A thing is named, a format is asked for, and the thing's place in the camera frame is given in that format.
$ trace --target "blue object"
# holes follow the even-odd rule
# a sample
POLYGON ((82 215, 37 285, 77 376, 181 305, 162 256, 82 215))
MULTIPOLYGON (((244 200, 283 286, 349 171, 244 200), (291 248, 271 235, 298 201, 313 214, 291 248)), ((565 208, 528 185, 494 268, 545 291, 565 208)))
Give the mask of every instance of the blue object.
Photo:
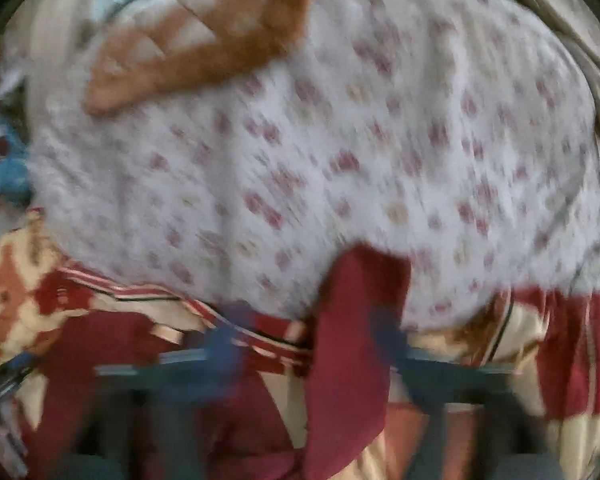
POLYGON ((18 391, 22 381, 37 362, 37 356, 30 352, 22 352, 0 365, 0 403, 18 391))
POLYGON ((233 343, 236 337, 235 326, 228 322, 209 330, 202 348, 161 354, 159 364, 96 367, 102 382, 100 400, 90 422, 96 422, 100 428, 99 456, 76 450, 59 463, 51 478, 128 479, 134 402, 142 399, 149 407, 157 433, 155 442, 162 456, 164 478, 203 480, 203 463, 192 429, 194 407, 220 397, 237 375, 242 351, 233 343))
POLYGON ((1 120, 2 136, 9 151, 0 161, 0 195, 15 206, 26 207, 31 199, 27 147, 6 120, 1 120))
POLYGON ((442 478, 448 402, 481 404, 472 480, 563 480, 558 460, 549 452, 542 431, 525 413, 507 385, 510 370, 435 361, 411 348, 389 311, 371 319, 376 344, 397 369, 411 401, 429 421, 403 480, 442 478))

